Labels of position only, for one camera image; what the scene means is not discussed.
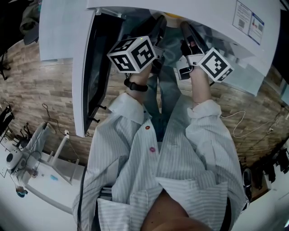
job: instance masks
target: shirt sleeve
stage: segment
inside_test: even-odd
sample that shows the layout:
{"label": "shirt sleeve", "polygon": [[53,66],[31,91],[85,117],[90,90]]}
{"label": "shirt sleeve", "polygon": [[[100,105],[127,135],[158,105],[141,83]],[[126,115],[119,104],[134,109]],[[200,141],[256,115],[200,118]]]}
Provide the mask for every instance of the shirt sleeve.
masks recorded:
{"label": "shirt sleeve", "polygon": [[228,183],[232,224],[244,206],[244,189],[238,155],[230,132],[220,119],[221,109],[213,100],[188,108],[191,124],[186,129],[196,153],[207,170],[215,173],[216,182]]}
{"label": "shirt sleeve", "polygon": [[[84,179],[81,225],[91,230],[96,200],[102,187],[109,183],[107,168],[115,161],[125,163],[129,157],[133,138],[144,122],[143,107],[131,96],[118,96],[108,108],[112,113],[95,129]],[[79,195],[72,210],[77,221]]]}

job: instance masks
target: watch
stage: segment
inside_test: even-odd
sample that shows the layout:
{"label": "watch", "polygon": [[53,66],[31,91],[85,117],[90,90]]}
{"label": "watch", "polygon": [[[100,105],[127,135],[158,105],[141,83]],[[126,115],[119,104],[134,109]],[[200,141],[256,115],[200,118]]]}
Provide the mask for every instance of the watch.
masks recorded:
{"label": "watch", "polygon": [[132,91],[138,91],[138,92],[146,92],[148,90],[148,86],[145,85],[145,86],[142,86],[142,85],[138,85],[136,83],[132,83],[130,82],[130,79],[127,78],[125,79],[125,82],[124,84]]}

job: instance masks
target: striped shirt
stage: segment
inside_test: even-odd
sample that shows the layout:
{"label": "striped shirt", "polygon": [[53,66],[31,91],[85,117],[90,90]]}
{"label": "striped shirt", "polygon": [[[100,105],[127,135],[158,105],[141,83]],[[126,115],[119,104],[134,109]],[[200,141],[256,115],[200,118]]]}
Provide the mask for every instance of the striped shirt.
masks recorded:
{"label": "striped shirt", "polygon": [[[238,156],[232,137],[212,100],[192,109],[181,95],[169,120],[161,150],[151,116],[124,93],[110,105],[95,130],[84,181],[82,228],[91,230],[98,200],[101,230],[139,231],[163,189],[193,217],[220,230],[231,202],[231,227],[244,205]],[[119,162],[112,201],[97,199],[109,183],[107,168]],[[77,220],[79,195],[73,203]]]}

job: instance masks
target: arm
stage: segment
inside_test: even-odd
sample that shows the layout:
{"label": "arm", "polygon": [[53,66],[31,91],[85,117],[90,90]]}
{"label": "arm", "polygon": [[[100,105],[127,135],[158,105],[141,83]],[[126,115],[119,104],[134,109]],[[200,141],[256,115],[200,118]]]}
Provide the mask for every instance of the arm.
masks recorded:
{"label": "arm", "polygon": [[[133,74],[131,82],[146,85],[150,68],[140,74]],[[107,168],[116,161],[125,163],[130,155],[134,136],[144,122],[143,97],[144,92],[127,88],[126,93],[118,96],[109,106],[112,112],[109,117],[95,129],[84,179],[81,209],[83,230],[91,230],[96,200],[101,188],[109,184]],[[75,220],[78,204],[79,195],[72,206]]]}
{"label": "arm", "polygon": [[220,106],[211,100],[206,74],[201,69],[195,69],[191,80],[194,108],[188,110],[191,124],[186,129],[186,136],[206,169],[215,173],[216,182],[228,183],[233,224],[244,201],[238,155],[232,137],[220,119]]}

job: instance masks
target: paper label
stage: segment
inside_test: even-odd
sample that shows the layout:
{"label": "paper label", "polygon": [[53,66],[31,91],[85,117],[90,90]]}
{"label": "paper label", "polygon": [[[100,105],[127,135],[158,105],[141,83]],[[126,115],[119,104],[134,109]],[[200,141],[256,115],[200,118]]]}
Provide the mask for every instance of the paper label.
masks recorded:
{"label": "paper label", "polygon": [[263,36],[264,22],[253,13],[248,36],[259,45]]}
{"label": "paper label", "polygon": [[233,26],[243,33],[248,34],[251,17],[252,11],[241,2],[237,1]]}

